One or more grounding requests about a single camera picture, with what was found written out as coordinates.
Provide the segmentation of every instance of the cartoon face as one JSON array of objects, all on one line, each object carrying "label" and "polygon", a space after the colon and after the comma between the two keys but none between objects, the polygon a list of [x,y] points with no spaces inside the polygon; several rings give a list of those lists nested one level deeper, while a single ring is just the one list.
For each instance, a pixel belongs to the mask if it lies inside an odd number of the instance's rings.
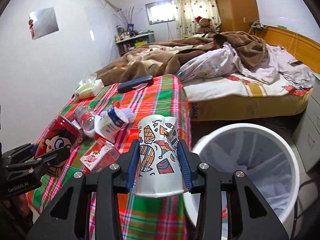
[{"label": "cartoon face", "polygon": [[[55,136],[51,140],[47,139],[45,140],[45,144],[47,145],[46,152],[50,152],[52,150],[58,149],[63,146],[67,146],[67,148],[71,149],[71,143],[69,139]],[[63,161],[62,163],[59,163],[58,165],[54,165],[49,168],[48,174],[52,177],[59,177],[64,165],[67,161]]]},{"label": "cartoon face", "polygon": [[45,140],[45,144],[47,145],[46,152],[50,152],[63,146],[67,146],[67,148],[71,149],[71,142],[69,139],[59,136],[55,136],[51,140]]}]

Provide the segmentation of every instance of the floor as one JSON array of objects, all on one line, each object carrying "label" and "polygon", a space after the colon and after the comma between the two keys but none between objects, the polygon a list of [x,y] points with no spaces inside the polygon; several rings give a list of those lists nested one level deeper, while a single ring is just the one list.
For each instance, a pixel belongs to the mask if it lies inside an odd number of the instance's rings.
[{"label": "floor", "polygon": [[[300,168],[300,183],[310,180],[311,178],[316,178],[315,183],[306,185],[304,187],[304,192],[302,190],[298,196],[299,208],[298,214],[301,213],[300,207],[303,208],[304,214],[298,219],[296,232],[299,231],[299,234],[295,234],[295,239],[305,240],[310,239],[308,236],[311,236],[312,233],[319,235],[320,229],[320,199],[316,199],[316,189],[320,192],[320,164],[316,165],[308,174],[304,172],[304,167],[302,160],[300,158],[297,147],[295,146],[294,141],[292,140],[292,133],[296,128],[296,125],[300,119],[300,116],[296,117],[275,117],[275,118],[261,118],[261,119],[252,119],[252,120],[243,120],[243,121],[209,121],[209,122],[192,122],[191,124],[191,134],[192,134],[192,147],[197,143],[197,141],[205,135],[208,135],[212,131],[223,127],[225,125],[246,122],[246,123],[255,123],[264,127],[267,127],[274,132],[278,133],[291,147],[295,156],[297,157],[298,165]],[[310,206],[310,204],[304,201],[304,194],[310,194],[313,192],[314,198],[316,201]],[[194,228],[191,223],[187,223],[189,231],[189,239],[192,239],[192,233]]]}]

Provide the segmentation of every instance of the wooden headboard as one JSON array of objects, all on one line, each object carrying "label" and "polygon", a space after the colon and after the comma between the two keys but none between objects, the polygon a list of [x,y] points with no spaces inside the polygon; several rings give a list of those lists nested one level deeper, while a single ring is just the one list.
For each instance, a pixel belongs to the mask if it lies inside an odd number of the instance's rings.
[{"label": "wooden headboard", "polygon": [[256,30],[255,35],[266,43],[285,48],[297,60],[302,61],[314,72],[320,73],[320,44],[301,34],[269,26],[267,31]]}]

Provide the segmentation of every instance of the plastic bottle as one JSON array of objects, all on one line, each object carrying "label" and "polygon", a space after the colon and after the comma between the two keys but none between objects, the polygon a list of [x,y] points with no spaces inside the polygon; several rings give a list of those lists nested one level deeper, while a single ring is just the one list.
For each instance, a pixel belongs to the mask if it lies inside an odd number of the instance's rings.
[{"label": "plastic bottle", "polygon": [[90,106],[81,106],[76,109],[78,123],[86,136],[94,137],[94,117],[97,115]]}]

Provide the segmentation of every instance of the blue gripper pad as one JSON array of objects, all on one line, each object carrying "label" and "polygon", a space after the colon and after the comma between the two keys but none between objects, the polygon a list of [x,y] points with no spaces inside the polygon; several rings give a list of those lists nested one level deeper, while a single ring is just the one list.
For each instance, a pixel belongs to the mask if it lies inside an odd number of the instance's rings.
[{"label": "blue gripper pad", "polygon": [[39,144],[35,144],[35,145],[33,145],[32,149],[30,150],[30,152],[33,156],[36,155],[38,147],[39,147]]},{"label": "blue gripper pad", "polygon": [[126,188],[127,188],[128,192],[130,192],[130,189],[133,187],[133,184],[134,184],[134,179],[135,179],[136,172],[137,172],[139,158],[140,158],[139,141],[136,140],[135,146],[133,148],[132,157],[130,160],[130,165],[128,168],[128,177],[127,177],[127,184],[126,184]]},{"label": "blue gripper pad", "polygon": [[192,179],[191,179],[191,170],[189,167],[189,163],[188,163],[186,154],[183,150],[183,147],[182,147],[180,141],[177,143],[177,154],[178,154],[178,161],[180,163],[182,177],[184,180],[184,185],[190,191],[193,189]]}]

